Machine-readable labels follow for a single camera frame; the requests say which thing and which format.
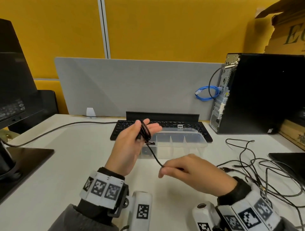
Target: computer monitor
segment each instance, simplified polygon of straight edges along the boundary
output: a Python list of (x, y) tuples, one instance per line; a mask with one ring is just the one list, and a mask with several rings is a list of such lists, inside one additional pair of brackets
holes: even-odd
[(0, 19), (0, 129), (43, 109), (10, 21)]
[[(43, 110), (13, 25), (0, 19), (0, 129)], [(0, 140), (0, 203), (36, 171), (52, 149), (5, 147)]]

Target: gray sleeve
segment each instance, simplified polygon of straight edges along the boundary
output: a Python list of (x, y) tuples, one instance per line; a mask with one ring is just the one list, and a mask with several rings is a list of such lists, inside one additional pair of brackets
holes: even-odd
[(70, 204), (48, 231), (119, 231), (119, 229), (115, 225), (107, 226), (85, 217)]
[(296, 229), (294, 227), (294, 225), (288, 221), (286, 218), (282, 217), (282, 220), (284, 222), (284, 230), (283, 231), (298, 231), (298, 229)]

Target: transparent plastic box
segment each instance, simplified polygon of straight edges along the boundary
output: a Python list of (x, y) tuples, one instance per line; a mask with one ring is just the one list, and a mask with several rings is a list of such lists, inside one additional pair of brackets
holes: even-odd
[[(158, 159), (174, 159), (193, 153), (203, 158), (207, 142), (197, 130), (193, 128), (163, 128), (152, 136), (149, 144)], [(142, 147), (139, 158), (154, 158), (147, 145)]]

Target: white desk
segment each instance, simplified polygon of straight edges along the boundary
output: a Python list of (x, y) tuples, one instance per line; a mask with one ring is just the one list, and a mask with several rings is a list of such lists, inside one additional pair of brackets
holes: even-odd
[[(60, 125), (77, 121), (116, 121), (118, 118), (86, 118), (73, 115), (54, 115), (31, 130), (11, 141), (24, 143)], [(0, 205), (1, 231), (43, 231), (47, 230), (68, 204), (78, 204), (79, 192), (92, 170), (106, 163), (114, 141), (110, 135), (114, 124), (77, 124), (54, 131), (26, 147), (55, 149), (55, 154), (26, 180), (6, 201)], [(225, 139), (255, 140), (250, 143), (257, 157), (266, 158), (269, 152), (302, 152), (281, 135), (217, 135), (208, 124), (205, 127), (213, 138), (204, 157), (217, 165), (238, 159), (240, 148), (229, 148)], [(246, 151), (243, 160), (249, 162), (252, 155)], [(189, 186), (170, 177), (158, 179), (160, 167), (155, 159), (139, 159), (131, 174), (126, 177), (130, 193), (134, 190), (153, 194), (150, 231), (175, 230), (195, 231), (191, 210), (197, 204), (209, 200), (216, 204), (216, 198), (196, 192)], [(258, 170), (264, 176), (264, 169)], [(288, 179), (269, 175), (269, 182), (281, 193), (296, 193), (298, 187)], [(269, 196), (278, 208), (279, 214), (295, 225), (299, 225), (294, 208)], [(305, 204), (305, 196), (292, 198), (292, 202)], [(113, 220), (122, 227), (127, 222), (127, 213)]]

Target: cardboard box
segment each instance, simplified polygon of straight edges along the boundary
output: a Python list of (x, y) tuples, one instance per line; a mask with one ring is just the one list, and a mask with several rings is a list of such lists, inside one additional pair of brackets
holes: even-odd
[[(265, 47), (265, 53), (305, 55), (305, 1), (280, 0), (260, 12), (256, 18), (264, 18), (274, 13), (280, 14), (272, 17), (274, 32)], [(301, 123), (286, 119), (279, 133), (305, 150), (305, 127), (301, 126)]]

